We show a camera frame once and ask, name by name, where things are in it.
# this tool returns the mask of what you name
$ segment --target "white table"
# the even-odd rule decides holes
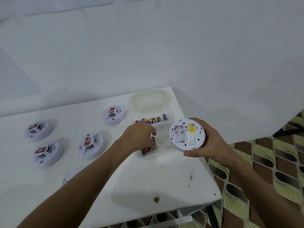
[[[163,90],[172,111],[169,119],[183,119],[172,89]],[[0,118],[0,227],[16,227],[62,186],[66,172],[92,162],[81,160],[75,150],[85,134],[101,131],[108,148],[128,125],[134,123],[128,108],[131,97],[132,94],[123,95]],[[103,123],[101,114],[113,104],[126,109],[126,118],[118,125],[108,126]],[[53,123],[52,133],[36,143],[23,138],[24,129],[41,119]],[[65,147],[62,158],[47,169],[33,169],[29,165],[32,152],[40,143],[54,139]],[[159,147],[156,154],[143,158],[138,152],[133,153],[119,166],[80,227],[102,227],[182,207],[209,204],[221,198],[216,183],[199,159],[184,157],[169,139],[159,144],[163,140],[156,136],[156,141]],[[159,203],[154,202],[156,196],[159,196]]]

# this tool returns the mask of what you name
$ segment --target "floor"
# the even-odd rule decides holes
[[[292,131],[304,127],[304,110],[290,120],[281,131]],[[259,138],[230,144],[231,148],[245,159],[252,168],[285,200],[304,213],[304,133]],[[229,169],[207,160],[223,199],[213,204],[220,227],[263,228],[260,217],[241,190],[236,177]],[[193,222],[179,225],[179,228],[210,228],[210,221],[204,210],[192,214]],[[177,218],[176,211],[167,212],[113,225],[113,228],[142,227]]]

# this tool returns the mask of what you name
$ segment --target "person's left hand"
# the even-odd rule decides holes
[[[156,135],[155,128],[148,123],[139,121],[128,126],[117,141],[123,144],[124,149],[126,149],[129,154],[141,150],[144,147],[157,149],[156,144],[151,141],[151,133],[154,136]]]

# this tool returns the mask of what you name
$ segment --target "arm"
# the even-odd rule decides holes
[[[157,148],[151,133],[156,135],[147,123],[129,126],[104,154],[41,203],[18,228],[78,227],[119,165],[145,146]]]
[[[274,188],[265,182],[252,168],[235,153],[220,134],[205,121],[191,118],[206,131],[207,141],[200,149],[186,151],[188,157],[209,157],[232,171],[250,203],[266,227],[297,228],[304,224],[304,217]]]

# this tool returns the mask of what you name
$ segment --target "smoke detector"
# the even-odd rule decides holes
[[[33,122],[24,131],[24,137],[31,142],[38,142],[47,137],[53,130],[53,125],[47,120]]]
[[[31,157],[31,164],[37,169],[45,169],[61,158],[64,147],[57,141],[40,145]]]
[[[200,148],[205,141],[203,127],[191,119],[174,122],[169,136],[173,145],[180,151]]]
[[[108,125],[116,125],[123,121],[125,112],[119,105],[112,105],[102,112],[102,118]]]
[[[87,134],[79,143],[77,152],[83,159],[92,159],[101,155],[107,142],[100,133]]]

